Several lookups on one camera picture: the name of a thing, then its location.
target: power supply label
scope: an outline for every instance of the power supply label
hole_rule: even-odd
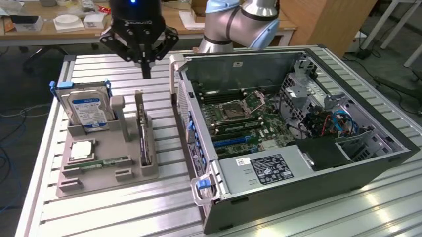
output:
[[[294,177],[281,154],[253,159],[252,164],[264,185]]]

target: white box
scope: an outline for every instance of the white box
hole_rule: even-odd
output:
[[[85,24],[79,17],[73,15],[62,15],[54,19],[54,26],[58,33],[82,31],[86,29]]]
[[[352,45],[349,47],[349,50],[346,53],[357,53],[360,51],[360,45],[362,46],[364,41],[368,39],[366,34],[364,34],[361,31],[358,31],[354,41],[352,42]]]
[[[85,25],[87,29],[105,29],[106,27],[105,14],[90,14],[86,16]]]
[[[45,21],[41,16],[13,16],[17,31],[41,31]]]

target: wooden cabinet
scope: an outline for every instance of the wooden cabinet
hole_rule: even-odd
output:
[[[344,56],[377,0],[281,0],[298,26],[290,45],[324,44]]]

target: hard drive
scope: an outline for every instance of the hard drive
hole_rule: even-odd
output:
[[[115,120],[110,107],[110,81],[93,83],[51,82],[51,91],[67,113],[71,125],[82,125],[86,132],[109,129]]]

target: table leg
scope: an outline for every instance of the table leg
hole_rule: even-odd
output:
[[[385,48],[389,46],[392,40],[395,39],[397,33],[400,32],[401,28],[404,27],[405,23],[408,22],[411,16],[412,16],[413,13],[416,12],[416,10],[417,10],[417,8],[420,7],[420,5],[421,5],[421,1],[417,1],[416,4],[415,4],[415,6],[413,6],[413,7],[409,9],[409,11],[407,12],[407,14],[405,14],[405,16],[403,17],[400,23],[397,24],[395,30],[393,30],[392,33],[389,34],[388,39],[387,39],[385,42],[383,43],[383,46],[381,46],[383,49],[385,49]]]
[[[404,64],[404,66],[407,68],[412,66],[416,59],[421,56],[421,54],[422,54],[422,44],[421,44],[420,48],[416,50],[416,52],[413,53],[413,55],[411,56],[411,58],[408,59],[407,63]]]
[[[375,39],[376,35],[379,34],[379,31],[380,31],[384,23],[387,22],[389,16],[392,15],[392,12],[395,11],[397,5],[399,5],[399,1],[393,0],[388,10],[385,11],[385,14],[383,15],[383,17],[381,17],[381,19],[380,19],[380,21],[373,29],[373,31],[371,32],[368,39],[364,42],[362,49],[366,49],[369,47],[371,42]]]
[[[290,39],[293,36],[293,31],[284,31],[282,33],[284,34],[281,35],[278,46],[289,46]]]
[[[58,45],[47,45],[43,48],[37,51],[35,54],[31,55],[31,57],[26,60],[23,63],[23,70],[27,73],[33,73],[34,69],[30,67],[30,64],[38,60],[51,49],[58,50],[63,55],[69,55],[69,53],[65,51],[65,49]]]

